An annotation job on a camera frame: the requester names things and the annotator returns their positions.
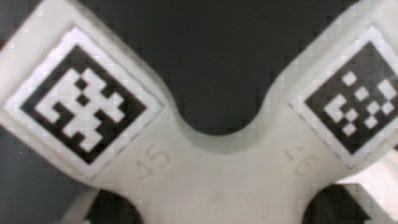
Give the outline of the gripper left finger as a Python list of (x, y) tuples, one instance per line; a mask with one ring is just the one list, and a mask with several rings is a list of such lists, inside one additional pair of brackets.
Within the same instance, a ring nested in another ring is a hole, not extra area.
[(110, 191), (89, 189), (80, 193), (58, 224), (144, 224), (128, 200)]

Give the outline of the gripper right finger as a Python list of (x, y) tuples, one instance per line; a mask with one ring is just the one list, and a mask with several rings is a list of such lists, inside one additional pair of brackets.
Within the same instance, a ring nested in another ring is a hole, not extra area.
[(321, 189), (300, 224), (391, 224), (391, 217), (359, 184), (334, 184)]

